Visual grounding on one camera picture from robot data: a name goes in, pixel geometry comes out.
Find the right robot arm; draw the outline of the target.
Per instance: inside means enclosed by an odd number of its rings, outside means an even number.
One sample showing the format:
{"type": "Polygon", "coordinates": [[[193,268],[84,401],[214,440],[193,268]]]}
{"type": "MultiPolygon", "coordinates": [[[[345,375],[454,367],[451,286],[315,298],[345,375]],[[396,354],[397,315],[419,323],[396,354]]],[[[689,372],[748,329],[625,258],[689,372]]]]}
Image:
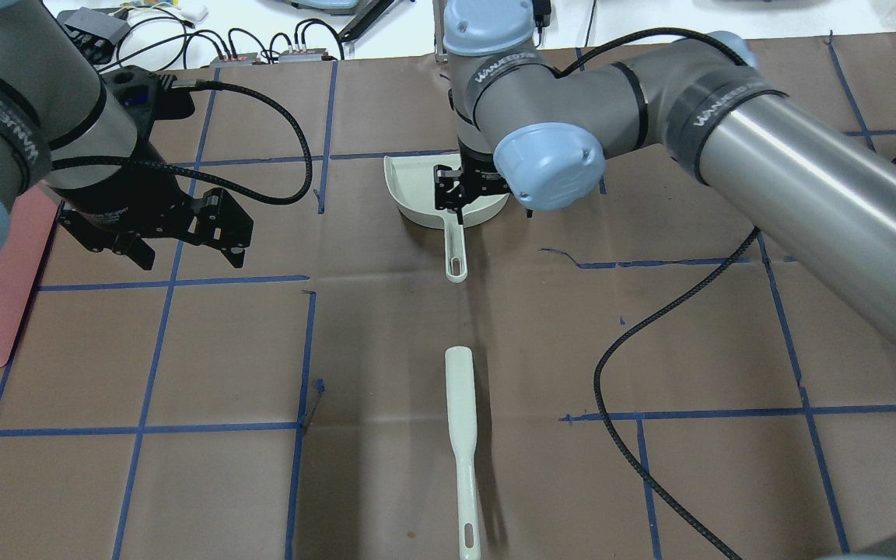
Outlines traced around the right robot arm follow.
{"type": "Polygon", "coordinates": [[[660,143],[896,346],[896,166],[794,106],[744,42],[669,29],[627,61],[555,71],[529,1],[443,10],[461,152],[445,206],[511,194],[532,212],[588,195],[607,160],[660,143]]]}

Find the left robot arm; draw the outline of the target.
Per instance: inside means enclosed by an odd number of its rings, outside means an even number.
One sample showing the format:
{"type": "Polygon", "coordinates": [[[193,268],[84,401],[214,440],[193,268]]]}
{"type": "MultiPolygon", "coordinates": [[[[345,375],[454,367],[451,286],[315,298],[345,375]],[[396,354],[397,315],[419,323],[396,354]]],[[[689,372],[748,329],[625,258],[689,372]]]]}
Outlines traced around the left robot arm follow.
{"type": "Polygon", "coordinates": [[[211,247],[244,264],[253,221],[213,177],[193,198],[187,171],[164,162],[157,121],[192,116],[199,82],[131,66],[100,74],[39,1],[0,1],[0,251],[17,198],[42,185],[59,223],[86,250],[149,270],[149,239],[211,247]]]}

